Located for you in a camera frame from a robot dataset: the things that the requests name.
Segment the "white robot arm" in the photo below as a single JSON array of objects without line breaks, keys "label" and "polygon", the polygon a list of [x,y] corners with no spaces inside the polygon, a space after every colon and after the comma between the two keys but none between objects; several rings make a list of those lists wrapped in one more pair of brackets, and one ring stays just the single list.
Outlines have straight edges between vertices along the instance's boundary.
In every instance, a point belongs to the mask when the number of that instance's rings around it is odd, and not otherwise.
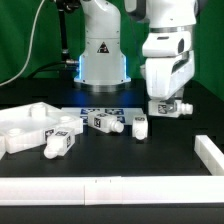
[{"label": "white robot arm", "polygon": [[[120,50],[120,12],[107,0],[80,0],[85,15],[85,50],[76,82],[106,91],[130,80]],[[182,102],[184,85],[195,73],[193,27],[208,0],[124,0],[127,14],[149,25],[142,46],[146,58],[149,114],[177,117],[193,112]]]}]

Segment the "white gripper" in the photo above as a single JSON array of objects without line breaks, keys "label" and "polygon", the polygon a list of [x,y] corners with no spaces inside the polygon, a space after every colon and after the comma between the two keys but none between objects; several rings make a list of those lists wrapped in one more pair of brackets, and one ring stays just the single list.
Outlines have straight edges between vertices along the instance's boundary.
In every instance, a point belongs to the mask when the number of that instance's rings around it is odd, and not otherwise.
[{"label": "white gripper", "polygon": [[[189,31],[151,32],[142,47],[147,93],[151,99],[167,100],[194,75],[194,51]],[[177,112],[182,101],[167,102],[169,112]]]}]

